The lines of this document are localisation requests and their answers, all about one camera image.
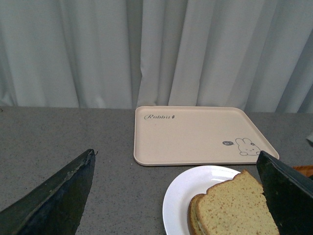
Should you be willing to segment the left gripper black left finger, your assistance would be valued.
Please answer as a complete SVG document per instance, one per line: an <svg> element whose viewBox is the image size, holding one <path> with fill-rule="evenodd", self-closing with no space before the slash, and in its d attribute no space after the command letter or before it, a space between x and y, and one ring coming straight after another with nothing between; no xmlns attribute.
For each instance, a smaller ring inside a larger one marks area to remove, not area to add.
<svg viewBox="0 0 313 235"><path fill-rule="evenodd" d="M92 185L94 150L88 149L0 213L2 235L73 235Z"/></svg>

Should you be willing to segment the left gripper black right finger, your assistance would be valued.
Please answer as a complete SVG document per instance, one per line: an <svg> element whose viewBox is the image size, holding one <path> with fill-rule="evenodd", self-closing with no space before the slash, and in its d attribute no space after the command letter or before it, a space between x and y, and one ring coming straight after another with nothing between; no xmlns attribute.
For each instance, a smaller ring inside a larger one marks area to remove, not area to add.
<svg viewBox="0 0 313 235"><path fill-rule="evenodd" d="M256 163L269 211L282 235L313 233L313 176L307 177L265 151Z"/></svg>

